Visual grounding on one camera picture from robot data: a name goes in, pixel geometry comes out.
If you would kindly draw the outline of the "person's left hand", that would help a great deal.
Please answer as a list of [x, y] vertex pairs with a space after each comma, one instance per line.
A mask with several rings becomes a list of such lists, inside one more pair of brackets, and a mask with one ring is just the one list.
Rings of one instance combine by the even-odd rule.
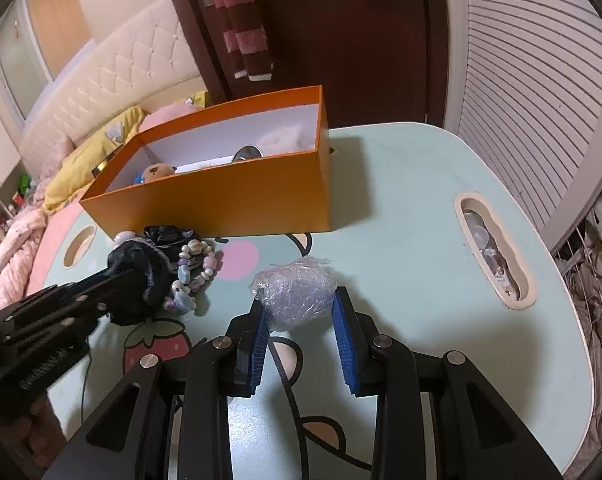
[[46, 393], [31, 405], [30, 419], [32, 425], [28, 443], [33, 460], [40, 467], [48, 467], [62, 452], [67, 439]]

